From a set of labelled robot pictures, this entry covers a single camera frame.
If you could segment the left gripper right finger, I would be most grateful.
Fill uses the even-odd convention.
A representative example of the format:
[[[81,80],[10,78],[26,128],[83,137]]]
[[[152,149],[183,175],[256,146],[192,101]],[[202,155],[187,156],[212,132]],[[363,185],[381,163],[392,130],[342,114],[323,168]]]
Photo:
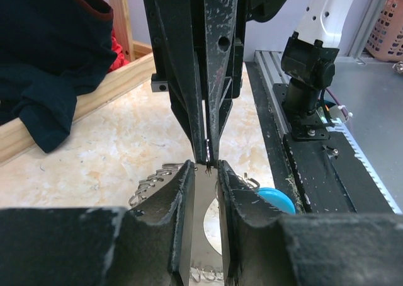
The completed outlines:
[[[226,285],[402,284],[400,215],[286,214],[217,169]]]

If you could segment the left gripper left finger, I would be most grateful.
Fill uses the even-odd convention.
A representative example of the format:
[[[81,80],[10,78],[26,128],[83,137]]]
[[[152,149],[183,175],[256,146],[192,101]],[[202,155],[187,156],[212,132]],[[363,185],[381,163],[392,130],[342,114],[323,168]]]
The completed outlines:
[[[1,210],[2,285],[188,285],[195,165],[132,209]]]

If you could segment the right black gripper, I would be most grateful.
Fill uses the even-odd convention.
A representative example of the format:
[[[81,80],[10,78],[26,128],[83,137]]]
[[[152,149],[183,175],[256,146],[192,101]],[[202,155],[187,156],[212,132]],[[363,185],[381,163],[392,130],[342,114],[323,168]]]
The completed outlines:
[[[246,23],[272,19],[286,0],[144,0],[156,73],[196,163],[218,160],[220,138],[240,95]]]

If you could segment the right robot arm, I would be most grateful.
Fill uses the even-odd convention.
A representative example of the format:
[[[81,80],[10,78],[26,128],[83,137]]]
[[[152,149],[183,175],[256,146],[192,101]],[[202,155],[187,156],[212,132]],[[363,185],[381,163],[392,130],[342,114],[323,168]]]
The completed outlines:
[[[156,73],[188,137],[195,161],[216,166],[220,137],[241,89],[246,23],[271,20],[287,0],[143,0]],[[309,115],[331,85],[353,0],[310,0],[287,41],[284,107]]]

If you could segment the red cloth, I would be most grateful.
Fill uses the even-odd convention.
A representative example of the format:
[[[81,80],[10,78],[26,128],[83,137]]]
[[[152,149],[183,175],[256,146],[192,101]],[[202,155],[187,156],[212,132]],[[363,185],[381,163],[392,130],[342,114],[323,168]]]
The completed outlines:
[[[116,39],[114,29],[112,29],[112,32],[111,32],[111,49],[116,54],[116,58],[115,58],[114,62],[112,63],[112,65],[110,66],[110,68],[108,69],[108,72],[115,71],[115,70],[129,64],[129,61],[125,58],[125,55],[123,54],[123,47]]]

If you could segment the pink laundry basket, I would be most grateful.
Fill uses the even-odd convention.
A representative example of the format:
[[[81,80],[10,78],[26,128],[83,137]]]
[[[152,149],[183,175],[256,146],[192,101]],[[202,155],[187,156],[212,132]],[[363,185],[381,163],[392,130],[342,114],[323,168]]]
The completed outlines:
[[[365,45],[374,58],[402,61],[402,10],[402,0],[386,0]]]

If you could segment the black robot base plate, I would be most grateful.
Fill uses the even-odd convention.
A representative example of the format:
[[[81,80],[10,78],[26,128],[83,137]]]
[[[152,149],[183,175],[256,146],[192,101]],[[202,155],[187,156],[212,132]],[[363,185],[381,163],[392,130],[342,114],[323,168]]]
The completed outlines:
[[[295,141],[282,135],[267,77],[246,63],[275,188],[290,197],[298,212],[401,214],[399,207],[345,127],[328,140]]]

